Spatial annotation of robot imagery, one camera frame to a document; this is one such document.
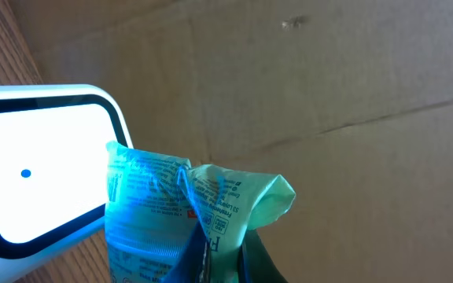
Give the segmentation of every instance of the wood grain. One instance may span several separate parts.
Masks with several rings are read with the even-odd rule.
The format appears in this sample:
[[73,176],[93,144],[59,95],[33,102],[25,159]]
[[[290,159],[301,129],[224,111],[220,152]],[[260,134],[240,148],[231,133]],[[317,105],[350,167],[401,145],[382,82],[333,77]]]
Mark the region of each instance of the wood grain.
[[[0,0],[0,85],[38,83],[42,79],[12,10],[6,1]],[[17,282],[107,282],[107,258],[101,231]]]

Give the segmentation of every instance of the cardboard surface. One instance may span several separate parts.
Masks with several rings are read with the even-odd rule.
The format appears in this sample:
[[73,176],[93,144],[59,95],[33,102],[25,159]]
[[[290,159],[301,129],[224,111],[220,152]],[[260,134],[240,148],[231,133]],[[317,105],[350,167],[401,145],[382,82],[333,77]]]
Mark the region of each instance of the cardboard surface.
[[453,2],[156,3],[12,1],[44,80],[106,89],[136,147],[287,177],[260,232],[290,281],[453,281]]

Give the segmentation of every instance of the plastic bag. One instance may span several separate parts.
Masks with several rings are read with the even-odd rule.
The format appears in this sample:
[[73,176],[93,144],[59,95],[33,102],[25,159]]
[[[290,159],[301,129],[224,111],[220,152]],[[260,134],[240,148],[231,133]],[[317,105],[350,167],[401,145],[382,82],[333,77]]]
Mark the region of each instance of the plastic bag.
[[188,159],[115,142],[108,150],[105,226],[116,280],[161,281],[183,252],[198,217],[208,238],[211,281],[237,281],[246,230],[277,220],[295,198],[281,175],[210,164],[190,168]]

